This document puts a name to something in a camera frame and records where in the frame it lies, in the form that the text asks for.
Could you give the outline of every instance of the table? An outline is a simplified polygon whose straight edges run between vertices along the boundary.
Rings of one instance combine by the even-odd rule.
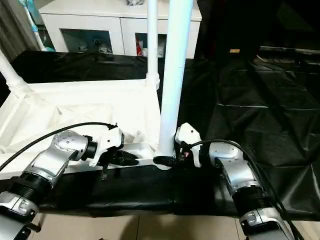
[[[169,2],[169,0],[158,0],[158,33],[160,35],[168,33]],[[88,44],[90,41],[104,39],[106,42],[109,41],[107,44],[110,45],[113,54],[136,56],[137,34],[148,32],[147,5],[148,0],[138,6],[128,6],[125,0],[82,0],[81,2],[54,0],[42,7],[39,12],[57,52],[76,50],[75,47],[66,44],[66,42],[76,41],[76,33],[70,30],[94,30],[96,36],[89,37],[94,39],[86,40],[86,45],[90,45]],[[201,20],[197,1],[194,0],[187,48],[187,58],[190,59],[195,55]]]
[[[143,78],[144,57],[24,52],[13,63],[28,83]],[[159,59],[160,79],[164,60]],[[230,139],[252,149],[293,220],[320,221],[320,68],[187,60],[179,125],[203,139]],[[5,90],[1,81],[0,91]],[[162,86],[158,95],[161,100]],[[236,210],[209,165],[162,171],[155,166],[66,174],[40,206],[44,213],[223,215]],[[10,182],[0,181],[0,191]]]

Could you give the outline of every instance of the black plastic sheet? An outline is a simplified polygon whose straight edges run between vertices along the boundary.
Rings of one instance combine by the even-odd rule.
[[[13,63],[28,83],[143,79],[143,57],[24,52]],[[160,79],[164,61],[159,59]],[[0,81],[5,95],[4,81]],[[296,220],[320,220],[320,67],[187,60],[179,124],[250,149]],[[161,101],[162,89],[158,91]],[[66,174],[43,212],[94,217],[140,213],[236,216],[211,167],[155,166]],[[8,180],[0,181],[0,191]]]

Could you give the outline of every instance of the floor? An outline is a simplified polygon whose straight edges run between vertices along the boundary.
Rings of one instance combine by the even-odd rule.
[[[42,231],[29,240],[244,240],[239,221],[221,216],[142,215],[90,218],[38,214]],[[320,239],[320,222],[295,222],[305,240]]]

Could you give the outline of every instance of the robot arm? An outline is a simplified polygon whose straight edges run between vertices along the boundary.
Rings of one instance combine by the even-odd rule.
[[[39,232],[41,228],[31,222],[69,161],[88,158],[89,165],[94,167],[102,154],[123,146],[119,128],[111,129],[109,134],[108,140],[99,142],[71,130],[56,134],[50,146],[34,158],[10,189],[0,194],[0,240],[26,240],[30,229]]]
[[[180,145],[195,144],[199,139],[199,133],[188,123],[179,127],[175,136],[176,142]],[[190,150],[194,165],[201,166],[200,149],[193,146]],[[225,142],[213,142],[205,155],[209,155],[214,167],[222,170],[247,240],[294,240],[239,148]],[[184,156],[188,156],[188,153],[181,149],[180,158]]]

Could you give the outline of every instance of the white pole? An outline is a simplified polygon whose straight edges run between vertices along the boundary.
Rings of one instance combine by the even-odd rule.
[[[20,77],[14,68],[11,66],[6,56],[0,49],[0,72],[6,79],[6,84],[9,89],[17,96],[22,97],[26,92],[29,92],[27,83]]]
[[[147,1],[148,25],[148,73],[147,80],[151,80],[159,88],[158,73],[158,0]]]
[[[173,157],[194,0],[171,0],[165,52],[159,147],[156,156]]]

